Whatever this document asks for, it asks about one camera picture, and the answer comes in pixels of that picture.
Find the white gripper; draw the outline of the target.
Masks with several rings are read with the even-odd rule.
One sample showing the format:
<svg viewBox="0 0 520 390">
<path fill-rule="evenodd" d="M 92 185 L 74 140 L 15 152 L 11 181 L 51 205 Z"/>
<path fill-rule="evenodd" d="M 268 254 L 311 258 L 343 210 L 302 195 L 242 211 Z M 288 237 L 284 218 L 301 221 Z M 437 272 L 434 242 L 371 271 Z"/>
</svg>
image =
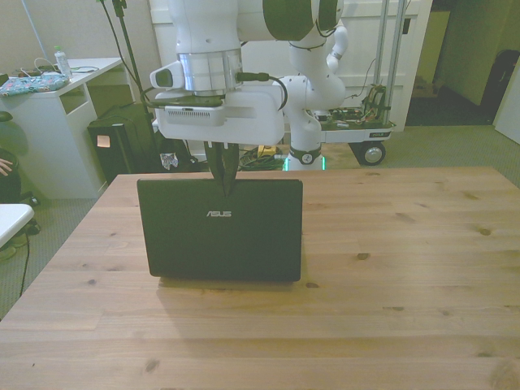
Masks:
<svg viewBox="0 0 520 390">
<path fill-rule="evenodd" d="M 236 179 L 238 144 L 274 145 L 284 135 L 280 89 L 236 89 L 224 97 L 177 97 L 168 91 L 157 99 L 159 131 L 166 138 L 204 141 L 208 167 L 226 196 Z"/>
</svg>

